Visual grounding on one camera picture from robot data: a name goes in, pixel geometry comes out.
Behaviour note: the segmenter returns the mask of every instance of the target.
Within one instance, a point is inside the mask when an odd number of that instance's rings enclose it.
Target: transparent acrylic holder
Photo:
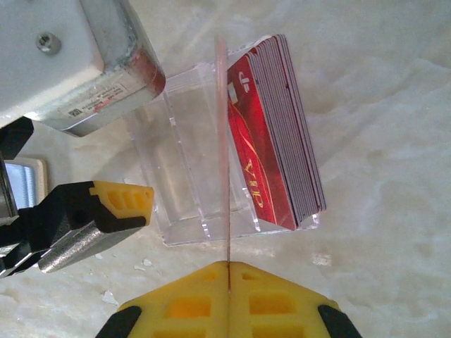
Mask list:
[[[228,64],[248,48],[230,53]],[[167,245],[226,239],[217,91],[214,64],[199,63],[168,78],[162,95],[124,117],[144,178],[155,189],[152,217]],[[227,142],[231,237],[288,231],[257,219],[230,130]],[[302,223],[302,229],[316,228],[318,223],[314,215]]]

